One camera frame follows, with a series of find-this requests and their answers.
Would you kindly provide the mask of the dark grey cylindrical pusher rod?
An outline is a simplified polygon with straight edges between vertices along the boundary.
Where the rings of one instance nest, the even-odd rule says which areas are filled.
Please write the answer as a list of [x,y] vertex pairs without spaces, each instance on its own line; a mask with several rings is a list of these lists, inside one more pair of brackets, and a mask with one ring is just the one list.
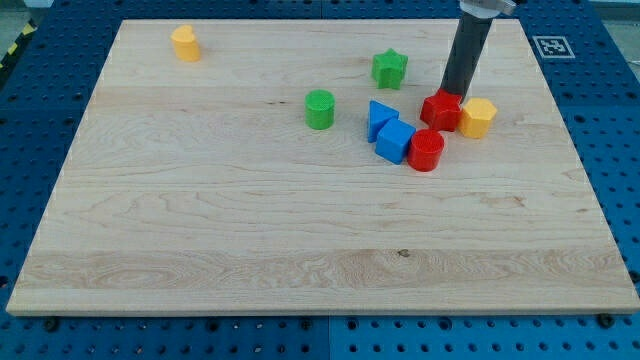
[[442,90],[466,97],[492,22],[492,18],[462,13],[441,81]]

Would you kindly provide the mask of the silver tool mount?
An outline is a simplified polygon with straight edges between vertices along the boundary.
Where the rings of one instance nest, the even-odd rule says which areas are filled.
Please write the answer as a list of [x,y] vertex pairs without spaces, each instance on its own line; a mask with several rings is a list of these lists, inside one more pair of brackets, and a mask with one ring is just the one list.
[[500,14],[512,15],[516,9],[513,0],[460,0],[460,8],[476,18],[495,18]]

